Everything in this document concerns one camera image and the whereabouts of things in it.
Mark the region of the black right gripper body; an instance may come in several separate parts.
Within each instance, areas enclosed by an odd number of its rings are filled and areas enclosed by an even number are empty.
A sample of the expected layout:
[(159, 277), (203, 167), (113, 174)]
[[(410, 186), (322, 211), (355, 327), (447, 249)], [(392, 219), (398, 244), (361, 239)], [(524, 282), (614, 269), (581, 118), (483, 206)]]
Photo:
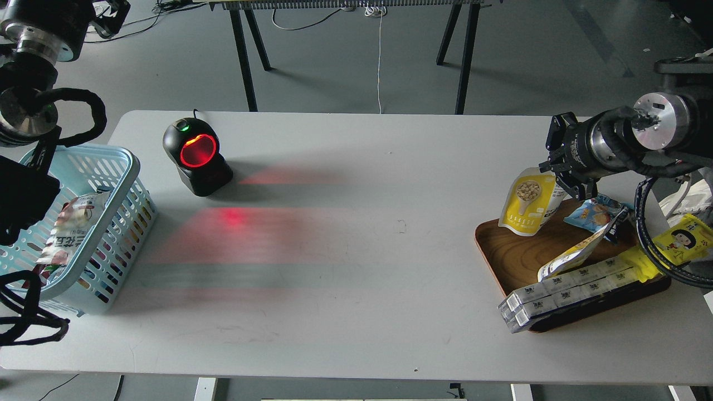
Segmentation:
[(95, 17), (92, 1), (9, 1), (2, 16), (2, 36), (18, 43), (25, 32), (48, 34), (58, 43), (57, 60), (75, 61)]

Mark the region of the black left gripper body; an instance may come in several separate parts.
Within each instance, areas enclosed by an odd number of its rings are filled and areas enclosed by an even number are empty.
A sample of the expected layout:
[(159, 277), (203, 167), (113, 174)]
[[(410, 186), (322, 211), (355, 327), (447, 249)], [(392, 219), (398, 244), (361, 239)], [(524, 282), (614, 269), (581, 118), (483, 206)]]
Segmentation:
[(556, 173), (580, 173), (592, 179), (592, 187), (599, 181), (599, 167), (591, 147), (592, 130), (597, 120), (578, 121), (573, 112), (551, 117), (546, 139), (546, 160), (557, 160)]

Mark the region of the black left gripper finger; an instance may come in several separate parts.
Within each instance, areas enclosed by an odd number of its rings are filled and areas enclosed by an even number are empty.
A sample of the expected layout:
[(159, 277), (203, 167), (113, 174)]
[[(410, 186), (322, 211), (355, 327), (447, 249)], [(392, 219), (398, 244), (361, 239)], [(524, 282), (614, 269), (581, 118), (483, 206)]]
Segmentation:
[(128, 1), (105, 1), (105, 3), (109, 5), (108, 10), (100, 11), (95, 15), (91, 20), (91, 25), (100, 38), (110, 39), (114, 38), (121, 30), (131, 5)]

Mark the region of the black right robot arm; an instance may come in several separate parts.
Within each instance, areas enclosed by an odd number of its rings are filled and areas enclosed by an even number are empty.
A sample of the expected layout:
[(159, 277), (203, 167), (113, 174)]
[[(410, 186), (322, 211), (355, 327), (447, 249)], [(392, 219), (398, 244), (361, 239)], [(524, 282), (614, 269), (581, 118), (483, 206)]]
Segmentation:
[(59, 243), (63, 275), (47, 294), (74, 283), (99, 239), (119, 237), (110, 219), (133, 200), (139, 164), (169, 213), (179, 221), (162, 234), (157, 261), (173, 267), (238, 265), (453, 267), (445, 228), (456, 214), (491, 212), (498, 178), (549, 155), (534, 169), (548, 193), (560, 186), (573, 199), (597, 195), (602, 176), (646, 175), (637, 191), (634, 232), (642, 242), (640, 280), (674, 277), (698, 287), (711, 278), (686, 271), (681, 251), (664, 256), (669, 234), (652, 239), (644, 202), (656, 178), (711, 167), (710, 124), (675, 123), (648, 94), (588, 121), (553, 116), (550, 133), (537, 118), (218, 113), (208, 121), (167, 111), (136, 111), (114, 134), (118, 146), (92, 143), (105, 129), (105, 106), (91, 91), (49, 85), (55, 61), (76, 58), (87, 25), (104, 34), (106, 16), (89, 2), (11, 1), (2, 36), (11, 41), (3, 72), (18, 73), (2, 90), (2, 145), (35, 144), (27, 162), (2, 158), (2, 246), (23, 248), (34, 234), (43, 246), (61, 206), (61, 155), (106, 152), (126, 157), (114, 185), (79, 234)]

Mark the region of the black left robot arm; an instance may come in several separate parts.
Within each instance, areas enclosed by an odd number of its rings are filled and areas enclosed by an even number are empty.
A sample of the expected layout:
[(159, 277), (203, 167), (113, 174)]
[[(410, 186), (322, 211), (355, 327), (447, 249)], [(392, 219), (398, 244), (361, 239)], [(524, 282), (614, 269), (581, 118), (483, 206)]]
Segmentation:
[(110, 1), (2, 3), (2, 347), (58, 342), (69, 319), (102, 313), (127, 279), (157, 211), (127, 148), (93, 144), (107, 126), (91, 91), (56, 88), (56, 63), (81, 54), (89, 26), (118, 33), (130, 9)]

